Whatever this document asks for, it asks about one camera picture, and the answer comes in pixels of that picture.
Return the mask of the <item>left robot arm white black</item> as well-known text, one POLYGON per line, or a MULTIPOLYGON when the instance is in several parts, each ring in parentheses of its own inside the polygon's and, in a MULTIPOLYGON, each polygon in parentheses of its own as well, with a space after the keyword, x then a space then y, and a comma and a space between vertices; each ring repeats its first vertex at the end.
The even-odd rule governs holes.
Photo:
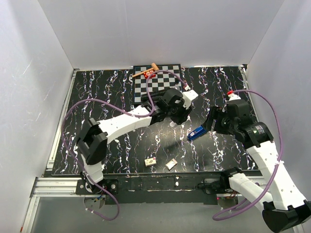
POLYGON ((181 92, 169 88, 161 96, 152 97, 125 114, 107 120, 87 120, 76 143, 84 163, 87 189, 92 194, 99 194, 103 190, 102 161, 106 157, 108 144, 124 134, 166 118, 171 119, 172 128, 184 124, 197 98, 194 90, 181 92))

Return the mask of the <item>black white chessboard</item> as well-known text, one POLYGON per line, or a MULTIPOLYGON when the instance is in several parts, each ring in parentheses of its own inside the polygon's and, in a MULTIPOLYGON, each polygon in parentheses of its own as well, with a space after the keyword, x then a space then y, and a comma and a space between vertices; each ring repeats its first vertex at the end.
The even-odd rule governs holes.
MULTIPOLYGON (((140 66, 133 66, 133 75, 136 75, 141 72, 145 72, 146 70, 150 69, 151 66, 147 65, 140 65, 140 66)), ((173 72, 174 74, 181 77, 181 65, 180 64, 165 64, 165 65, 158 65, 160 70, 168 70, 173 72)), ((146 78, 144 74, 140 76, 136 76, 132 78, 133 81, 133 103, 139 104, 141 103, 141 96, 146 93, 146 78)), ((148 89, 149 92, 156 92, 168 88, 176 88, 180 91, 183 91, 183 87, 181 82, 178 84, 175 83, 175 76, 169 74, 167 72, 159 72, 154 77, 152 77, 148 81, 148 89)))

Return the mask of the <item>black microphone silver grille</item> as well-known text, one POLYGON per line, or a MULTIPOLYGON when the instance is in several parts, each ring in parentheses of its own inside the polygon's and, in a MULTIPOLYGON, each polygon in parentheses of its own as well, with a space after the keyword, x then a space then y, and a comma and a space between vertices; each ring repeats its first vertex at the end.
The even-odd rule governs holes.
MULTIPOLYGON (((166 90, 160 90, 155 92, 150 92, 149 95, 153 101, 158 101, 160 97, 162 97, 166 93, 166 90)), ((141 102, 146 102, 149 100, 148 94, 143 94, 140 97, 141 102)))

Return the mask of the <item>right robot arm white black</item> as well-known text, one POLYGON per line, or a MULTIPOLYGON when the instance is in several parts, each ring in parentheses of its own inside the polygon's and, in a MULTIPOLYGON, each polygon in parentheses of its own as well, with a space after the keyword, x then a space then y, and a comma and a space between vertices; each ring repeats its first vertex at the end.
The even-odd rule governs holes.
POLYGON ((220 174, 220 188, 224 192, 242 194, 251 207, 262 213, 265 224, 274 233, 310 219, 310 201, 298 190, 279 159, 280 153, 268 127, 252 120, 246 101, 230 100, 224 108, 211 107, 203 128, 234 136, 254 159, 267 182, 266 187, 261 188, 235 167, 220 174))

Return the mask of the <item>white staple box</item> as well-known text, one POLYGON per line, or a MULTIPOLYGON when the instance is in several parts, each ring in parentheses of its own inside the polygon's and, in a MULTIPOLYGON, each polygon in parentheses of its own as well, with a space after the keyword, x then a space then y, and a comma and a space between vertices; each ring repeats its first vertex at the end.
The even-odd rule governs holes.
POLYGON ((144 162, 145 162, 146 167, 153 166, 153 165, 156 165, 156 158, 155 157, 148 158, 148 159, 145 159, 144 162))

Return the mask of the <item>wooden mallet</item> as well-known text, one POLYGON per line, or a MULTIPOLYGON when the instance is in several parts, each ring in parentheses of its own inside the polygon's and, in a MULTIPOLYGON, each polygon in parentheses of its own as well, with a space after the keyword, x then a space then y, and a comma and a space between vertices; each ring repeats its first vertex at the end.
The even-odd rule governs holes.
POLYGON ((155 63, 151 63, 151 68, 149 68, 149 69, 147 69, 145 71, 141 71, 141 72, 139 72, 137 74, 134 74, 132 77, 137 77, 137 76, 142 75, 142 74, 144 74, 145 72, 148 72, 148 71, 158 71, 158 70, 159 70, 158 66, 155 63))

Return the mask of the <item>red dice block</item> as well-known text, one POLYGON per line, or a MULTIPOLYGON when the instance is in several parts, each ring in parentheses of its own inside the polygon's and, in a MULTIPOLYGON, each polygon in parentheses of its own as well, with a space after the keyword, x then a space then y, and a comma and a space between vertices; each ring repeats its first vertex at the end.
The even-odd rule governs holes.
POLYGON ((154 73, 153 70, 146 71, 146 72, 143 73, 143 75, 144 75, 145 79, 147 79, 150 75, 151 75, 151 78, 156 77, 156 74, 154 73))

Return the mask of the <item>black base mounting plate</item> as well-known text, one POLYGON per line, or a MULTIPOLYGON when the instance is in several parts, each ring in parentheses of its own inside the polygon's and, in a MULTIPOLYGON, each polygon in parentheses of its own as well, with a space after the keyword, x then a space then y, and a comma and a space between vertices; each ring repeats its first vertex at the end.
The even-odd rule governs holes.
POLYGON ((236 204, 239 194, 220 183, 220 172, 105 174, 92 184, 82 177, 76 194, 103 198, 106 204, 130 203, 203 203, 219 200, 236 204))

